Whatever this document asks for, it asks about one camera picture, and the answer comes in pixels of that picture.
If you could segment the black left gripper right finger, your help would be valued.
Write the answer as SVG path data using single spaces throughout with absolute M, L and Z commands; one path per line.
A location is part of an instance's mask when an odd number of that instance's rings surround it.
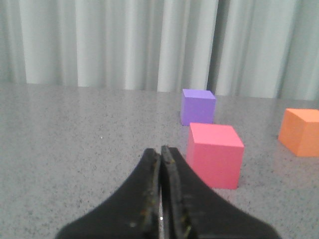
M 161 189 L 167 239 L 277 239 L 264 221 L 210 189 L 175 147 L 161 148 Z

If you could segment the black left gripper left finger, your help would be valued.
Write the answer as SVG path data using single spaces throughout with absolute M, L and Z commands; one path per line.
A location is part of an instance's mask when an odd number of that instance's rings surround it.
M 101 205 L 64 226 L 58 239 L 157 239 L 160 155 L 147 148 L 139 163 Z

